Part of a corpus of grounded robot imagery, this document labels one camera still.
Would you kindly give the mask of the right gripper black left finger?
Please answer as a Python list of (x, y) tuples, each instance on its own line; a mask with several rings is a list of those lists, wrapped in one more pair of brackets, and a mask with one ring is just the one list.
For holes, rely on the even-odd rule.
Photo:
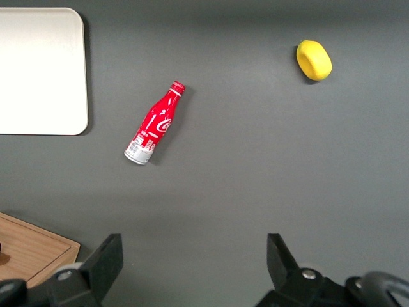
[(101, 306), (122, 268), (122, 236), (110, 234), (85, 262), (63, 266), (31, 288), (28, 305)]

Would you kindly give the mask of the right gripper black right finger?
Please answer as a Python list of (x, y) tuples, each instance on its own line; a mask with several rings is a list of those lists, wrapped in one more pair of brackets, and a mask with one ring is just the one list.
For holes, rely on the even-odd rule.
[(351, 306), (345, 287), (318, 271), (300, 267), (281, 235), (270, 233), (266, 264), (274, 289), (258, 306)]

